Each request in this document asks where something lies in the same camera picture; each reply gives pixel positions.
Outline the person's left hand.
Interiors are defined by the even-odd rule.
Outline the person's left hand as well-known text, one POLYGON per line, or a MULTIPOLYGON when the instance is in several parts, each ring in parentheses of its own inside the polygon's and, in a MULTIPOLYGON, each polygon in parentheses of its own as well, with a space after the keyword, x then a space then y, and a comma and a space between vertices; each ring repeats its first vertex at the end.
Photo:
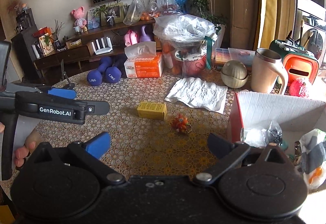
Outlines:
POLYGON ((30 153, 33 153, 34 149, 36 149, 40 142, 40 134, 36 129, 34 129, 26 138, 24 145, 15 151, 14 164, 17 168, 23 166, 24 159, 28 157, 30 153))

